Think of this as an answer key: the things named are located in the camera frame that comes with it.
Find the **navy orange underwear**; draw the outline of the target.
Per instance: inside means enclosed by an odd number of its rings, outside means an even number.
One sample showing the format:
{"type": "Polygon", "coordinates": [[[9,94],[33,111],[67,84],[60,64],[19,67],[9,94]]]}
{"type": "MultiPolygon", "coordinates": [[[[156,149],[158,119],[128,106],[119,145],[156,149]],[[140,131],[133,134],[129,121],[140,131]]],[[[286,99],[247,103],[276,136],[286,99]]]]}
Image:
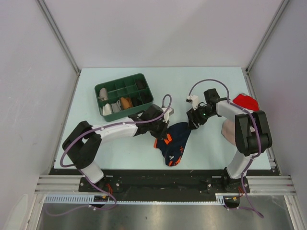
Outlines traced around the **navy orange underwear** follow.
{"type": "Polygon", "coordinates": [[[167,129],[165,139],[155,140],[154,148],[161,151],[166,166],[174,167],[180,163],[190,134],[188,122],[179,122],[167,129]]]}

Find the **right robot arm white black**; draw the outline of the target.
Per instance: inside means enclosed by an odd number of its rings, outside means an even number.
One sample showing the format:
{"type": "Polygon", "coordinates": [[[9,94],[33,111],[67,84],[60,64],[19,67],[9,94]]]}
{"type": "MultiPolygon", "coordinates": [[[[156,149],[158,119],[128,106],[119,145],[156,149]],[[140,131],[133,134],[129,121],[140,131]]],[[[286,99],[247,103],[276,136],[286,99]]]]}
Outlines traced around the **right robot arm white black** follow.
{"type": "Polygon", "coordinates": [[[186,101],[192,104],[187,111],[189,129],[197,129],[213,116],[222,116],[235,123],[236,153],[225,167],[219,186],[225,192],[234,193],[244,187],[244,178],[252,162],[272,146],[272,136],[266,114],[259,110],[250,112],[230,101],[221,98],[216,89],[204,92],[205,103],[198,96],[189,94],[186,101]]]}

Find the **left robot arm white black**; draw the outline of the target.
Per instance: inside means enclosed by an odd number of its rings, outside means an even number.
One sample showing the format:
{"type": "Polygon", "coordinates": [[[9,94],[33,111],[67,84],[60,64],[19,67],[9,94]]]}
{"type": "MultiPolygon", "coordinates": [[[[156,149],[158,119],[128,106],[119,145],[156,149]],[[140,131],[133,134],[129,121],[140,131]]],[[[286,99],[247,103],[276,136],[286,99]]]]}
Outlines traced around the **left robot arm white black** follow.
{"type": "Polygon", "coordinates": [[[88,179],[92,189],[102,191],[106,186],[105,175],[94,161],[100,146],[147,132],[156,139],[164,139],[167,136],[169,117],[173,112],[169,106],[159,107],[152,104],[145,111],[104,126],[93,126],[87,121],[82,121],[62,144],[64,153],[60,160],[61,166],[74,166],[88,179]]]}

